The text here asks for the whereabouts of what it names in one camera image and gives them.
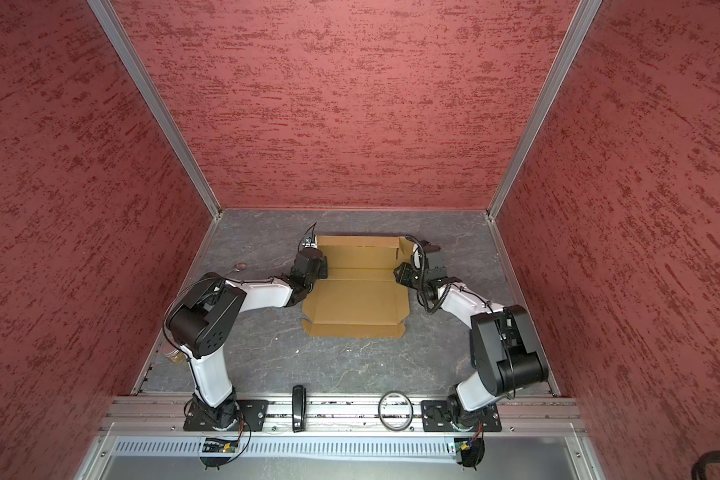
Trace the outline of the brown cardboard box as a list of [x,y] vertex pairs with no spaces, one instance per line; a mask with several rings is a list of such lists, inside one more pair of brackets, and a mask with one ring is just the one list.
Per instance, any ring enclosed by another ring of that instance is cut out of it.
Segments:
[[400,338],[410,314],[409,290],[394,270],[413,243],[392,236],[317,237],[328,276],[303,301],[302,327],[311,337]]

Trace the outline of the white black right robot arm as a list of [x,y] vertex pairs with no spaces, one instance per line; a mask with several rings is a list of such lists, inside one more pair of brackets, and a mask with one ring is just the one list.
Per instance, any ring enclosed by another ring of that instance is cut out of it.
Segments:
[[474,373],[448,395],[450,421],[467,426],[488,406],[548,380],[549,366],[524,307],[491,302],[447,274],[437,245],[416,242],[395,281],[415,291],[425,311],[444,311],[469,328]]

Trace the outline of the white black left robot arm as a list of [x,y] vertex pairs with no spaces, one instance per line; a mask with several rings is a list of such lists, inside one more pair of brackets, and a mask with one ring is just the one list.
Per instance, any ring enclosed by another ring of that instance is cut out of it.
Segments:
[[327,258],[319,249],[306,247],[297,252],[293,266],[284,275],[237,281],[208,273],[174,301],[167,309],[163,329],[187,357],[195,385],[187,411],[187,429],[197,424],[227,431],[242,425],[223,353],[238,315],[295,306],[327,277]]

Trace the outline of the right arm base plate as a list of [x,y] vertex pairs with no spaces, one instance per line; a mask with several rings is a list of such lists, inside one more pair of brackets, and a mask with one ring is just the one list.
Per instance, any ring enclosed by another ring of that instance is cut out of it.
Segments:
[[420,403],[425,432],[484,433],[502,431],[497,405],[490,404],[475,411],[463,410],[452,398],[423,400]]

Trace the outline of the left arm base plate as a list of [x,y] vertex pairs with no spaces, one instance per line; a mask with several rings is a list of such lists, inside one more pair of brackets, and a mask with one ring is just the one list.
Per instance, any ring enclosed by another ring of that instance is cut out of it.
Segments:
[[266,400],[227,399],[210,407],[193,395],[185,405],[183,430],[188,432],[232,432],[263,428],[269,402]]

